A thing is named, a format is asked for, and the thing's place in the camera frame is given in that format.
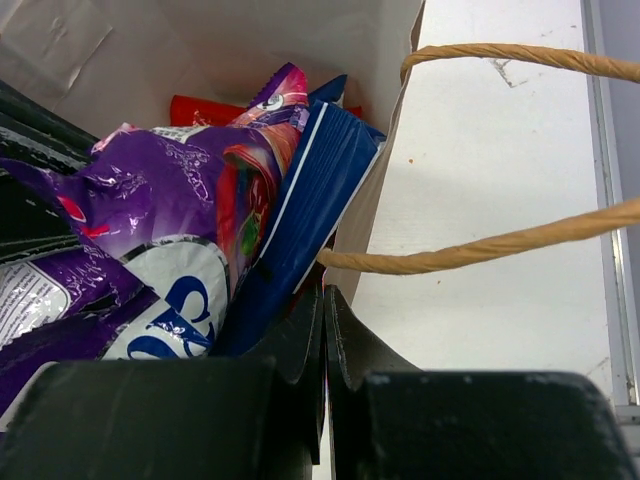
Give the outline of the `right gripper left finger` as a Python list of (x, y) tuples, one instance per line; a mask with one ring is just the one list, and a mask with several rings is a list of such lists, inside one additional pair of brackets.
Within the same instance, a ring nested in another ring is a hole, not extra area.
[(246, 354), (67, 361), (27, 388), (5, 479), (308, 479), (324, 419), (323, 292)]

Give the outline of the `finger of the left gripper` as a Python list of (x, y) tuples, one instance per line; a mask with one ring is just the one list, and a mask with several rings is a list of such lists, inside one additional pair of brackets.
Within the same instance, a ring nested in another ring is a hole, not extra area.
[(78, 234), (41, 174), (68, 176), (92, 162), (97, 138), (1, 84), (1, 263), (77, 250)]

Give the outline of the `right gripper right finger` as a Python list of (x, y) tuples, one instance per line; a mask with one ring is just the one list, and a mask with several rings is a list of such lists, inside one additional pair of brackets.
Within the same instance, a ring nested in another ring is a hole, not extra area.
[(324, 293), (336, 479), (635, 479), (614, 414), (586, 377), (431, 371)]

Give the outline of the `purple snack bag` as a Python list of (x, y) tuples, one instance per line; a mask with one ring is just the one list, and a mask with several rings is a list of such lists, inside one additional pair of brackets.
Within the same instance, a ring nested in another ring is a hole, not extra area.
[[(280, 93), (308, 94), (299, 67), (282, 66), (255, 98)], [(123, 125), (95, 145), (88, 167), (41, 174), (117, 296), (102, 312), (65, 314), (2, 348), (2, 426), (35, 378), (57, 363), (208, 353), (300, 136)]]

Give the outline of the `brown paper bag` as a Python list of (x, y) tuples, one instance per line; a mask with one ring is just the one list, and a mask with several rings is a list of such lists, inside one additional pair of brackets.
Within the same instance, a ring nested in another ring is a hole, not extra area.
[(432, 1), (5, 1), (1, 78), (100, 137), (167, 123), (174, 94), (245, 101), (291, 62), (311, 86), (347, 74), (348, 101), (398, 134), (401, 62), (436, 25)]

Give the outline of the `red candy snack bag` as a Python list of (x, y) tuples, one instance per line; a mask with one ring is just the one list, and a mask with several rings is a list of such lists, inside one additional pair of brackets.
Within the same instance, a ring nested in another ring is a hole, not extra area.
[(363, 107), (345, 102), (344, 90), (316, 89), (309, 94), (272, 94), (255, 98), (246, 106), (204, 98), (174, 95), (169, 107), (170, 125), (183, 129), (196, 127), (251, 128), (261, 133), (281, 131), (300, 134), (307, 123), (310, 107), (325, 102), (361, 118)]

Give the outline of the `blue Burts chilli bag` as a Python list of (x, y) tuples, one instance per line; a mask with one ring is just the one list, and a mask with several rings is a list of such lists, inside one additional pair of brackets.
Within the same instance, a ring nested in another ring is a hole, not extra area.
[(256, 258), (214, 343), (215, 355), (250, 350), (286, 312), (386, 143), (343, 106), (347, 75), (309, 95), (309, 117)]

